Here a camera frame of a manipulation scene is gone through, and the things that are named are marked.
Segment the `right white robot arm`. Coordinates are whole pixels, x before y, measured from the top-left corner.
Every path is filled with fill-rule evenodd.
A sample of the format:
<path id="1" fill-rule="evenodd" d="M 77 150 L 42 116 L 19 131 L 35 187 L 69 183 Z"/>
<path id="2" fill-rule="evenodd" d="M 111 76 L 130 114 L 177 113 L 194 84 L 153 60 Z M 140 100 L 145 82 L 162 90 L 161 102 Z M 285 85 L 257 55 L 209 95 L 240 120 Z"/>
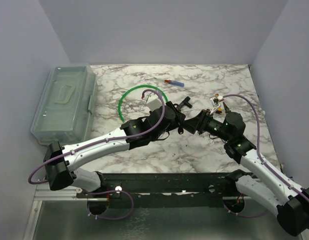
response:
<path id="1" fill-rule="evenodd" d="M 192 134 L 208 132 L 224 140 L 226 154 L 261 181 L 246 174 L 228 180 L 224 184 L 228 195 L 243 193 L 251 197 L 275 215 L 280 226 L 294 237 L 309 227 L 309 187 L 294 182 L 258 152 L 244 136 L 246 125 L 239 113 L 229 112 L 220 122 L 203 110 L 181 125 Z"/>

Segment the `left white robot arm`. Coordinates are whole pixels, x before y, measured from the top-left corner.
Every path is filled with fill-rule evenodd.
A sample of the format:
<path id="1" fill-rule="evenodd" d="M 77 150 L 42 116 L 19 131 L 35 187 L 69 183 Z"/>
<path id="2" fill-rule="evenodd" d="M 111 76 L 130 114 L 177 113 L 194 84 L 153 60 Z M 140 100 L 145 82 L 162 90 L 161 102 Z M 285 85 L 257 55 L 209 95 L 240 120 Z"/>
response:
<path id="1" fill-rule="evenodd" d="M 74 186 L 87 190 L 95 198 L 101 197 L 106 190 L 101 174 L 84 170 L 83 165 L 158 141 L 163 133 L 178 129 L 185 118 L 179 107 L 167 102 L 151 110 L 148 116 L 129 120 L 101 137 L 65 146 L 52 142 L 43 160 L 50 190 Z"/>

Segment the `black head key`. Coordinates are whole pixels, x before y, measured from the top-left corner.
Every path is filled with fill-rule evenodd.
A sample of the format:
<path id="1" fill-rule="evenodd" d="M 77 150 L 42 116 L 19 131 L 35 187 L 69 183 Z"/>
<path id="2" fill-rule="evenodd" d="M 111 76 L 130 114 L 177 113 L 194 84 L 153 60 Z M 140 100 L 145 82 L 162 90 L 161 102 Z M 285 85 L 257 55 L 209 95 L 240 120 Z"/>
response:
<path id="1" fill-rule="evenodd" d="M 177 129 L 177 132 L 178 132 L 179 135 L 182 135 L 184 133 L 184 129 L 182 127 L 179 127 Z"/>

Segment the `black padlock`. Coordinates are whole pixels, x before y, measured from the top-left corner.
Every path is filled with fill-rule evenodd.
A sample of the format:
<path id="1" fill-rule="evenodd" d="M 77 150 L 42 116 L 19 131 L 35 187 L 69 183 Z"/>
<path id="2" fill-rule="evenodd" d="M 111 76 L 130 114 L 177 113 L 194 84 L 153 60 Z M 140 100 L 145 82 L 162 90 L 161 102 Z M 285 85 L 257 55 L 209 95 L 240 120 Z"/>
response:
<path id="1" fill-rule="evenodd" d="M 176 124 L 176 127 L 179 129 L 184 129 L 184 125 L 185 125 L 185 118 L 184 117 L 177 117 L 175 119 L 175 124 Z"/>

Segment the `green cable lock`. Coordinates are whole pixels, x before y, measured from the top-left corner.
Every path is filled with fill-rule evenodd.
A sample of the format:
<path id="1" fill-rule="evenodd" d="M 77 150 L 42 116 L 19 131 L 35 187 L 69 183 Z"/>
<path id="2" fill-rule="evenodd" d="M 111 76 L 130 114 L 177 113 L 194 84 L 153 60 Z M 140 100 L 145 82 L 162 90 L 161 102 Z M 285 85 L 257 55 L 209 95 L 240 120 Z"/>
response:
<path id="1" fill-rule="evenodd" d="M 126 101 L 126 97 L 127 97 L 128 100 L 135 99 L 137 97 L 137 93 L 141 93 L 142 90 L 145 90 L 145 89 L 152 89 L 152 90 L 160 93 L 162 95 L 162 98 L 165 100 L 165 102 L 168 102 L 168 98 L 167 98 L 166 94 L 161 89 L 159 89 L 158 87 L 156 87 L 154 85 L 142 84 L 142 85 L 132 87 L 131 89 L 129 89 L 128 91 L 126 91 L 122 95 L 122 97 L 120 98 L 120 100 L 118 102 L 117 112 L 118 112 L 118 116 L 119 116 L 122 123 L 125 122 L 124 115 L 122 113 L 122 105 Z"/>

